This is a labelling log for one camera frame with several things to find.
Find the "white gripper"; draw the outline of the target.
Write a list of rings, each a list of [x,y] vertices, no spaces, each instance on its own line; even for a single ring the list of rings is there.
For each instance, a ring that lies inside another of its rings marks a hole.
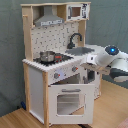
[[[96,65],[95,59],[96,59],[96,55],[94,55],[94,54],[88,54],[88,55],[87,55],[86,62],[87,62],[88,64]]]

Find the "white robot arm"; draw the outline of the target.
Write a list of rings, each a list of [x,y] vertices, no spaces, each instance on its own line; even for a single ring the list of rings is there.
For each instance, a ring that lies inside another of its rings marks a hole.
[[[128,80],[128,58],[114,45],[106,46],[96,55],[88,55],[87,62],[103,68],[109,66],[109,76],[116,82]]]

